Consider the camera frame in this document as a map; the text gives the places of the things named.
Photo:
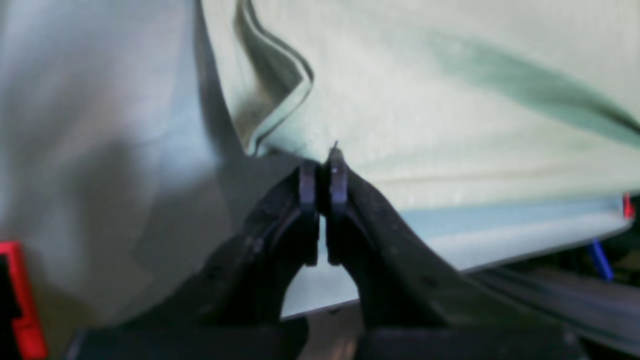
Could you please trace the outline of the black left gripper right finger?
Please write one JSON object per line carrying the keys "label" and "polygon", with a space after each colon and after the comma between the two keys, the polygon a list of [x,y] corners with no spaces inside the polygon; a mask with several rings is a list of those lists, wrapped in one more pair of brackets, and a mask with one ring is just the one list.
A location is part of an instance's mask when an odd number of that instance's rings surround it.
{"label": "black left gripper right finger", "polygon": [[471,281],[438,256],[334,146],[326,244],[358,290],[356,360],[587,360],[560,322]]}

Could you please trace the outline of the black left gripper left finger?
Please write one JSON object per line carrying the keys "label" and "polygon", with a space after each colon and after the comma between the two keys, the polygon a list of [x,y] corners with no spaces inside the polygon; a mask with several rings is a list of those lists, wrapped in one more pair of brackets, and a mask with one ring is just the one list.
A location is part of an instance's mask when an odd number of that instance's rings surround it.
{"label": "black left gripper left finger", "polygon": [[318,261],[318,164],[303,161],[174,292],[119,325],[80,331],[67,360],[295,360],[285,294]]}

